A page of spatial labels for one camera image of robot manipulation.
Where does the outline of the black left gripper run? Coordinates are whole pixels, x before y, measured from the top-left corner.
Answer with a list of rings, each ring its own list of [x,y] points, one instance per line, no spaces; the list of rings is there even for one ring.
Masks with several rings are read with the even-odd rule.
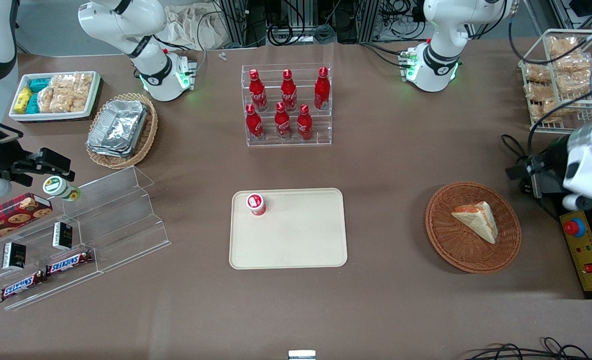
[[[520,180],[520,192],[534,199],[568,194],[569,191],[563,187],[568,157],[567,143],[567,137],[559,137],[538,154],[537,160],[542,165],[542,171],[534,176],[534,186],[532,180],[522,180],[529,178],[529,169],[525,166],[507,167],[507,178],[511,181]]]

